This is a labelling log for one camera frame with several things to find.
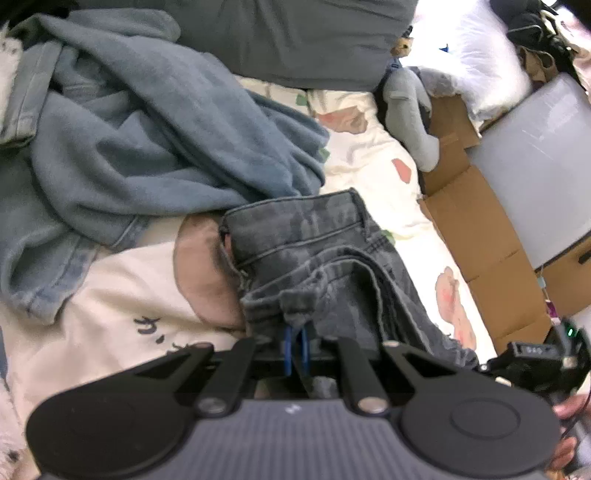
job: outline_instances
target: metal screw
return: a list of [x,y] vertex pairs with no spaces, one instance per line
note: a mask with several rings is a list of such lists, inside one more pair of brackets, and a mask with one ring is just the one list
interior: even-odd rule
[[357,406],[365,413],[378,414],[383,413],[388,409],[388,402],[383,398],[365,397],[359,400]]
[[217,415],[226,411],[226,402],[216,397],[206,397],[200,400],[197,406],[202,412],[211,415]]

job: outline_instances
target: white bedsheet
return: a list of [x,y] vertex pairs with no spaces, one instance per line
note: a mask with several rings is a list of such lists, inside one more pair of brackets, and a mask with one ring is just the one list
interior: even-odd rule
[[[372,95],[304,92],[242,81],[262,95],[314,115],[329,128],[327,179],[322,191],[356,188],[373,218],[390,232],[432,321],[444,333],[458,336],[466,325],[457,312],[464,311],[480,360],[495,356],[467,284],[417,204],[416,166],[377,121]],[[37,404],[58,391],[188,343],[205,341],[217,350],[231,348],[239,334],[229,330],[241,329],[240,321],[234,319],[228,325],[204,321],[177,287],[174,252],[182,223],[182,218],[157,220],[137,248],[116,255],[104,252],[55,325],[31,326],[0,304],[9,360],[7,380],[23,423]],[[447,306],[456,308],[453,314],[443,310],[443,316],[451,315],[452,323],[442,318],[436,284],[441,287],[440,297],[448,294]],[[33,480],[37,475],[28,455],[15,478]]]

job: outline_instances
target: black cable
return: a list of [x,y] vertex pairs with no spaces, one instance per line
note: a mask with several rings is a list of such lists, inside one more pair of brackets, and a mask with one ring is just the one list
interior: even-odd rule
[[583,415],[585,414],[585,410],[587,410],[587,406],[589,405],[589,401],[591,401],[591,390],[589,390],[589,393],[587,394],[587,400],[585,400],[583,407],[573,416],[573,420],[570,422],[570,426],[562,434],[563,439],[565,439],[567,437],[567,435],[573,429],[573,427],[577,424],[577,422],[581,418],[583,418]]

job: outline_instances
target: cardboard flap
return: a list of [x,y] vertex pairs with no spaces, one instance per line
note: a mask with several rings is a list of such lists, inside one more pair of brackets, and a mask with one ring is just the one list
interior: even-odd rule
[[480,144],[480,137],[468,118],[468,111],[461,96],[431,98],[431,105],[431,135],[444,138],[455,134],[464,149]]
[[434,170],[423,173],[425,193],[432,195],[470,167],[462,142],[452,133],[439,139],[439,162]]
[[526,325],[523,328],[515,330],[503,337],[493,339],[497,353],[502,353],[507,349],[509,342],[530,342],[543,343],[548,331],[550,330],[550,317],[547,314],[542,314],[535,321]]
[[469,285],[493,340],[545,315],[544,296],[523,250],[491,266]]
[[426,200],[466,281],[521,249],[511,222],[476,167]]

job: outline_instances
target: white pillow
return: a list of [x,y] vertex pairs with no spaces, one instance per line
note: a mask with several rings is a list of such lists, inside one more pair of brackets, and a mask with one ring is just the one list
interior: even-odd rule
[[[437,3],[419,3],[413,49],[403,65],[418,67],[434,96],[460,93],[473,121],[518,105],[531,92],[530,78],[488,0]],[[448,53],[439,50],[445,46]]]

